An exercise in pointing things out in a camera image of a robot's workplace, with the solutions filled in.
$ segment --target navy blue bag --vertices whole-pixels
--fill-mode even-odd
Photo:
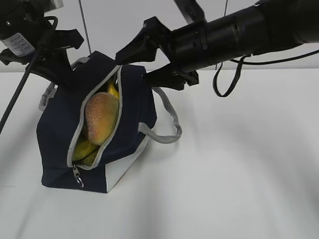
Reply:
[[[50,85],[42,96],[44,111],[37,126],[42,157],[42,184],[46,187],[79,189],[107,193],[144,150],[149,138],[173,143],[182,134],[175,110],[160,88],[153,89],[174,118],[175,136],[158,136],[151,129],[157,115],[152,88],[143,81],[145,68],[116,66],[115,61],[94,52],[83,64],[74,66],[77,86],[74,90]],[[120,109],[110,138],[100,147],[92,166],[74,165],[72,157],[84,124],[87,101],[108,80],[117,77]]]

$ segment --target metal zipper tab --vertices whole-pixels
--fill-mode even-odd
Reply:
[[[84,183],[81,179],[79,169],[75,165],[73,166],[73,174],[74,174],[74,177],[75,177],[77,183],[81,186],[81,188],[84,188]]]

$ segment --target bag handle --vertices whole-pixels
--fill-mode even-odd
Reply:
[[[159,87],[154,87],[153,90],[160,96],[161,100],[163,101],[163,105],[165,109],[173,117],[174,125],[177,129],[177,133],[176,135],[160,136],[160,135],[157,135],[153,130],[151,130],[145,123],[139,123],[139,132],[145,134],[146,136],[148,136],[149,138],[153,139],[154,141],[158,143],[162,143],[162,144],[175,143],[180,139],[181,135],[183,134],[183,130],[179,124],[178,115],[174,107],[171,105],[165,92]]]

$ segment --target bun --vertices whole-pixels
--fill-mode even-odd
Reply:
[[[101,146],[112,134],[119,113],[119,100],[109,93],[97,93],[87,103],[85,116],[88,139]]]

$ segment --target white wall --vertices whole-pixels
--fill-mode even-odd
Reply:
[[[226,0],[197,0],[205,11],[208,21],[220,18],[224,14]],[[232,13],[253,5],[257,0],[228,0],[227,13]],[[98,50],[110,57],[115,57],[117,51],[126,46],[141,30],[144,20],[157,16],[169,29],[174,30],[186,25],[181,13],[173,0],[82,0],[85,19],[92,51]],[[64,0],[64,8],[50,14],[59,17],[59,29],[78,29],[85,38],[83,22],[78,0]],[[308,44],[286,52],[270,53],[251,58],[251,61],[268,61],[297,56],[319,49],[319,44]],[[79,50],[69,50],[70,61],[89,54],[85,42]],[[318,68],[319,55],[303,60],[268,66],[248,66],[245,69],[285,69],[285,68]],[[138,63],[148,70],[158,69],[168,63],[162,54],[158,53],[156,62]],[[23,71],[24,66],[12,63],[5,67],[0,63],[0,72]],[[224,69],[235,69],[231,62],[224,64]]]

